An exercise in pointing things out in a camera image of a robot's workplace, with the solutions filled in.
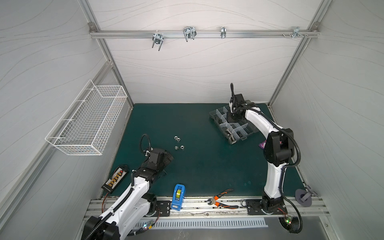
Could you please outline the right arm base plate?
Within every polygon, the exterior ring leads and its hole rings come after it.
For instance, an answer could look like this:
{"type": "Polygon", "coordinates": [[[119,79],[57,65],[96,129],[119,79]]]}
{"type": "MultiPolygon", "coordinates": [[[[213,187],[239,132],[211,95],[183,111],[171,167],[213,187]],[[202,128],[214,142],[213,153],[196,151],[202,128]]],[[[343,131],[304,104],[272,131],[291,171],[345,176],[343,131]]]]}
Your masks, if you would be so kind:
{"type": "Polygon", "coordinates": [[[284,215],[287,213],[286,205],[283,198],[269,199],[262,197],[261,199],[246,200],[246,210],[248,215],[284,215]]]}

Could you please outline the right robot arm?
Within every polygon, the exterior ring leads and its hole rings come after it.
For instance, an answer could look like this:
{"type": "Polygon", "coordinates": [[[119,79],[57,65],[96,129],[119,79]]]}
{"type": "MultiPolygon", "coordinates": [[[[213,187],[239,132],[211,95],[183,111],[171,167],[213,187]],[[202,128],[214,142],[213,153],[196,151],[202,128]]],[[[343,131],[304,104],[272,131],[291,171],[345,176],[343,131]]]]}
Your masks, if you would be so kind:
{"type": "Polygon", "coordinates": [[[287,168],[295,167],[289,161],[297,154],[300,160],[300,149],[296,143],[293,131],[284,129],[268,118],[259,107],[246,101],[242,94],[232,93],[230,113],[227,120],[232,123],[246,120],[252,123],[266,138],[264,157],[268,162],[267,181],[261,200],[261,209],[271,215],[284,203],[284,178],[287,168]]]}

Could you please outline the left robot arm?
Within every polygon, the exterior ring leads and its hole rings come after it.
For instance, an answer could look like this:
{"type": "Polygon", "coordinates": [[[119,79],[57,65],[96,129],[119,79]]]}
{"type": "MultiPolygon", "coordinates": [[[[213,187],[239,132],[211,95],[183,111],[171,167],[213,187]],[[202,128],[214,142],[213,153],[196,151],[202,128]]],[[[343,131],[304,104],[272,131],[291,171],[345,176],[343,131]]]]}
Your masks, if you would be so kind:
{"type": "Polygon", "coordinates": [[[124,240],[134,233],[135,225],[146,215],[156,212],[157,197],[150,194],[152,185],[172,162],[172,154],[153,149],[137,171],[131,183],[111,207],[100,216],[91,216],[84,225],[82,240],[124,240]]]}

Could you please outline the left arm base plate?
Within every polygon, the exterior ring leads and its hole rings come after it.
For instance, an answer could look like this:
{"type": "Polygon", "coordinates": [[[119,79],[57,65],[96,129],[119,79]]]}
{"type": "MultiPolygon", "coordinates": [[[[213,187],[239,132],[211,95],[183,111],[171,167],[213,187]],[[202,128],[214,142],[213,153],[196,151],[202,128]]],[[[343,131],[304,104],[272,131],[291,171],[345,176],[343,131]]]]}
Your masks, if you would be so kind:
{"type": "Polygon", "coordinates": [[[171,201],[153,201],[150,203],[150,209],[146,217],[169,217],[170,212],[171,201]]]}

